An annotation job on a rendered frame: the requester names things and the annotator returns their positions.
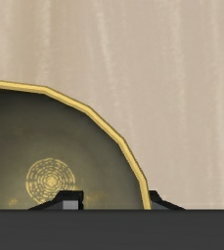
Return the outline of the dark bowl with yellow rim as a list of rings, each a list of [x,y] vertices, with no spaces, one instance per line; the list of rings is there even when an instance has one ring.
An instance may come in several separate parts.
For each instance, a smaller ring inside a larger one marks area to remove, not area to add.
[[[126,141],[89,106],[48,87],[0,81],[0,209],[81,191],[87,209],[148,209]]]

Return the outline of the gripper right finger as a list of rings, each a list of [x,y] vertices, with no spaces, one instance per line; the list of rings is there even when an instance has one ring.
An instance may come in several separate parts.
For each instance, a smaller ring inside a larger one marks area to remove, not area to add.
[[[182,207],[177,206],[171,202],[163,200],[156,190],[150,190],[150,199],[152,201],[153,210],[182,210]]]

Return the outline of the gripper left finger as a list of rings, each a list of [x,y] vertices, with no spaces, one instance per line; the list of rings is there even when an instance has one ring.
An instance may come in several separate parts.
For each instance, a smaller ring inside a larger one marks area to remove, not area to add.
[[[60,190],[56,196],[31,210],[83,210],[84,192],[82,190]]]

